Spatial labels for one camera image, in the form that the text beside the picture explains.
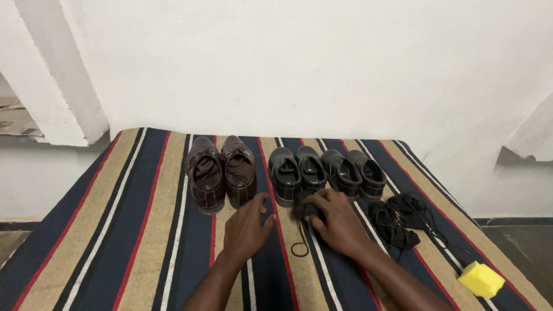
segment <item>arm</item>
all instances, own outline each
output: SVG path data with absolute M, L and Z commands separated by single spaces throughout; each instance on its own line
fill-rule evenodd
M 268 196 L 267 193 L 256 194 L 227 221 L 224 249 L 186 302 L 184 310 L 225 309 L 238 272 L 263 246 L 274 225 L 275 216 L 272 215 L 261 227 L 261 214 L 267 212 L 262 203 Z
M 370 240 L 346 196 L 332 189 L 320 190 L 305 199 L 321 209 L 327 222 L 317 216 L 306 221 L 337 252 L 355 260 L 370 273 L 402 310 L 451 310 Z

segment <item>newspaper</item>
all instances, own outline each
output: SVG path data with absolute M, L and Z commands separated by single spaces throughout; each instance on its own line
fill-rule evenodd
M 16 97 L 0 97 L 0 134 L 43 136 Z

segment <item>hand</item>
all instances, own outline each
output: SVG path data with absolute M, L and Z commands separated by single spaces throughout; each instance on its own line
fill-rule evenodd
M 236 260 L 240 267 L 263 246 L 275 223 L 275 215 L 271 215 L 261 227 L 261 214 L 267 212 L 263 200 L 268 197 L 267 193 L 256 194 L 225 224 L 223 253 Z
M 315 204 L 325 214 L 326 224 L 315 215 L 307 216 L 305 221 L 310 222 L 335 251 L 358 261 L 362 251 L 374 244 L 343 192 L 321 189 L 304 202 Z

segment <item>shoe insole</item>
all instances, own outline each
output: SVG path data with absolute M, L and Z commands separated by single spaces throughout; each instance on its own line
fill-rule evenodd
M 228 161 L 226 176 L 233 185 L 245 184 L 252 180 L 253 166 L 243 155 L 236 154 Z
M 370 180 L 374 180 L 375 182 L 382 182 L 384 181 L 384 173 L 373 161 L 367 161 L 365 165 L 363 165 L 363 174 Z
M 194 181 L 203 190 L 212 190 L 221 179 L 219 166 L 212 157 L 202 157 L 194 168 Z
M 325 178 L 325 174 L 322 171 L 322 168 L 317 165 L 315 162 L 315 159 L 308 158 L 307 161 L 303 165 L 303 177 L 305 180 L 311 182 L 311 183 L 317 183 Z
M 294 184 L 299 179 L 296 166 L 286 159 L 286 162 L 276 171 L 276 178 L 284 184 Z
M 357 176 L 355 175 L 354 171 L 355 167 L 353 167 L 353 164 L 351 162 L 348 162 L 348 160 L 344 160 L 342 164 L 340 164 L 340 168 L 338 169 L 338 174 L 345 179 L 349 180 L 351 182 L 358 182 Z

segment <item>red stripe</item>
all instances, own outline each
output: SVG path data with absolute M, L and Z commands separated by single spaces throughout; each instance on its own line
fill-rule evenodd
M 21 295 L 17 299 L 15 305 L 12 308 L 12 311 L 18 310 L 19 307 L 21 307 L 21 305 L 25 301 L 25 298 L 27 297 L 27 294 L 31 290 L 31 287 L 33 287 L 33 284 L 36 282 L 36 280 L 38 279 L 38 277 L 42 273 L 42 270 L 44 270 L 44 268 L 46 267 L 46 265 L 48 264 L 48 262 L 50 261 L 50 259 L 54 255 L 56 249 L 58 248 L 58 246 L 60 246 L 61 242 L 65 238 L 65 235 L 69 231 L 69 228 L 73 224 L 73 221 L 75 221 L 75 218 L 77 217 L 77 214 L 79 213 L 79 211 L 81 210 L 81 207 L 85 203 L 85 200 L 88 197 L 88 194 L 90 193 L 90 189 L 92 188 L 92 185 L 94 185 L 94 182 L 96 181 L 96 178 L 98 177 L 98 173 L 102 170 L 104 163 L 107 161 L 107 158 L 111 154 L 111 151 L 113 150 L 113 147 L 115 146 L 115 144 L 119 140 L 120 136 L 121 136 L 121 132 L 119 132 L 117 134 L 117 136 L 115 136 L 115 139 L 111 143 L 111 146 L 109 147 L 108 152 L 106 153 L 106 155 L 104 155 L 104 159 L 102 160 L 102 162 L 98 166 L 98 169 L 94 173 L 94 176 L 90 180 L 90 183 L 88 184 L 88 187 L 86 188 L 85 194 L 82 196 L 81 201 L 79 202 L 79 205 L 73 211 L 73 214 L 71 215 L 71 218 L 69 218 L 69 221 L 67 222 L 67 225 L 65 225 L 65 228 L 64 228 L 63 232 L 61 233 L 60 237 L 58 237 L 58 240 L 56 241 L 54 246 L 50 249 L 50 251 L 48 252 L 46 258 L 44 259 L 44 261 L 42 262 L 42 264 L 40 265 L 38 270 L 34 273 L 33 277 L 31 278 L 31 280 L 29 281 L 29 283 L 27 284 L 27 286 L 25 287 L 25 289 L 23 290 L 23 292 L 21 293 Z
M 407 175 L 407 177 L 409 177 L 409 179 L 411 180 L 411 182 L 415 185 L 415 187 L 417 187 L 417 189 L 422 193 L 422 195 L 428 200 L 428 202 L 430 202 L 434 208 L 440 212 L 440 214 L 442 214 L 442 216 L 447 219 L 447 221 L 449 221 L 451 223 L 451 225 L 465 238 L 465 240 L 467 240 L 467 242 L 480 254 L 480 256 L 482 256 L 482 258 L 484 258 L 486 260 L 486 264 L 492 268 L 494 271 L 496 271 L 501 277 L 503 277 L 505 279 L 505 282 L 511 287 L 511 289 L 520 297 L 520 299 L 522 299 L 527 305 L 528 307 L 530 307 L 530 309 L 532 310 L 536 310 L 536 308 L 534 308 L 534 306 L 528 301 L 528 299 L 526 299 L 526 297 L 524 297 L 515 287 L 514 285 L 511 283 L 511 281 L 509 281 L 507 278 L 505 278 L 505 276 L 501 273 L 501 271 L 499 271 L 498 268 L 496 268 L 492 262 L 488 259 L 488 257 L 486 257 L 486 255 L 484 255 L 484 253 L 478 248 L 476 247 L 476 245 L 471 241 L 471 239 L 469 239 L 467 237 L 467 235 L 461 231 L 457 225 L 451 221 L 451 219 L 449 219 L 449 217 L 446 216 L 446 214 L 444 214 L 444 212 L 442 210 L 440 210 L 438 208 L 438 206 L 436 204 L 434 204 L 434 202 L 432 202 L 432 200 L 430 200 L 430 198 L 428 197 L 428 195 L 426 195 L 426 193 L 420 189 L 419 185 L 413 180 L 413 178 L 411 177 L 411 175 L 409 175 L 409 173 L 407 173 L 407 171 L 401 167 L 401 165 L 399 165 L 398 161 L 395 160 L 394 157 L 392 157 L 392 155 L 390 154 L 390 152 L 386 149 L 386 147 L 384 146 L 384 144 L 381 142 L 381 141 L 378 141 L 380 143 L 380 145 L 382 146 L 382 148 L 384 148 L 384 150 L 386 151 L 386 153 L 388 154 L 388 156 L 390 156 L 390 158 L 392 160 L 394 160 L 395 164 L 405 173 L 405 175 Z
M 371 280 L 369 280 L 369 278 L 367 277 L 367 273 L 365 272 L 365 270 L 361 266 L 358 266 L 358 268 L 359 268 L 359 272 L 361 273 L 361 277 L 363 278 L 363 281 L 365 282 L 365 285 L 367 286 L 367 288 L 371 292 L 371 297 L 373 298 L 374 305 L 377 306 L 378 311 L 382 311 L 382 306 L 380 305 L 380 300 L 378 299 L 378 296 L 377 296 L 376 292 L 374 291 L 373 286 L 371 285 Z
M 286 246 L 284 245 L 284 237 L 282 236 L 282 229 L 280 227 L 280 217 L 278 215 L 277 201 L 275 200 L 275 195 L 273 193 L 273 184 L 269 178 L 269 171 L 267 169 L 267 161 L 265 160 L 265 153 L 263 152 L 263 145 L 261 144 L 261 139 L 257 137 L 257 142 L 259 143 L 259 150 L 261 151 L 261 158 L 263 159 L 263 166 L 265 167 L 265 175 L 267 176 L 267 184 L 269 185 L 269 193 L 271 196 L 271 201 L 273 202 L 273 212 L 276 216 L 276 230 L 278 231 L 278 238 L 280 241 L 280 249 L 282 250 L 282 257 L 284 258 L 284 265 L 286 266 L 286 275 L 288 276 L 288 283 L 290 284 L 290 295 L 292 296 L 292 304 L 294 305 L 294 310 L 299 310 L 298 298 L 296 296 L 296 287 L 294 286 L 294 280 L 292 279 L 292 270 L 290 270 L 290 262 L 288 262 L 288 253 L 286 252 Z
M 343 141 L 343 140 L 340 140 L 340 142 L 342 142 L 342 146 L 344 146 L 344 149 L 346 150 L 346 152 L 349 152 L 349 150 L 348 150 L 347 147 L 346 147 L 346 144 L 344 144 L 344 141 Z
M 217 136 L 213 135 L 213 144 L 217 145 Z M 215 233 L 217 226 L 217 214 L 211 215 L 211 248 L 209 254 L 209 268 L 215 263 Z
M 455 303 L 455 301 L 453 300 L 453 298 L 451 298 L 451 296 L 449 295 L 449 293 L 446 291 L 446 289 L 444 288 L 444 286 L 442 285 L 442 283 L 440 283 L 440 281 L 438 281 L 438 278 L 434 275 L 434 273 L 432 272 L 432 270 L 430 269 L 430 267 L 426 264 L 426 261 L 424 261 L 424 259 L 423 259 L 422 256 L 419 254 L 419 251 L 416 249 L 416 247 L 413 247 L 413 251 L 415 252 L 415 254 L 417 255 L 417 257 L 419 258 L 419 261 L 422 263 L 422 265 L 426 268 L 426 270 L 428 271 L 428 273 L 430 274 L 430 276 L 434 279 L 434 282 L 436 282 L 436 284 L 438 285 L 438 287 L 440 287 L 440 289 L 442 290 L 442 293 L 444 293 L 444 295 L 446 296 L 447 300 L 449 300 L 449 302 L 451 303 L 451 306 L 452 306 L 455 310 L 461 310 L 461 309 L 459 309 L 459 306 Z
M 158 167 L 155 170 L 155 177 L 152 183 L 152 189 L 150 191 L 150 198 L 148 199 L 148 206 L 146 207 L 146 212 L 144 213 L 144 219 L 142 220 L 140 231 L 138 231 L 138 237 L 137 237 L 136 243 L 134 244 L 133 252 L 131 253 L 129 262 L 127 263 L 127 268 L 125 269 L 125 275 L 123 276 L 123 281 L 121 282 L 121 286 L 119 287 L 119 291 L 117 292 L 117 296 L 115 298 L 115 302 L 113 304 L 112 310 L 117 310 L 119 308 L 119 303 L 121 302 L 121 298 L 123 297 L 123 292 L 125 291 L 125 287 L 127 287 L 127 282 L 129 281 L 131 270 L 133 269 L 134 260 L 136 259 L 138 248 L 140 247 L 140 242 L 142 242 L 144 229 L 146 228 L 146 223 L 148 223 L 148 217 L 150 216 L 150 210 L 152 209 L 152 202 L 154 201 L 155 187 L 158 185 L 159 171 L 161 169 L 161 163 L 163 162 L 163 157 L 165 155 L 165 149 L 167 148 L 167 141 L 169 140 L 169 135 L 171 135 L 171 131 L 167 131 L 167 136 L 165 136 L 165 142 L 163 143 L 163 149 L 161 150 L 161 156 L 159 157 Z

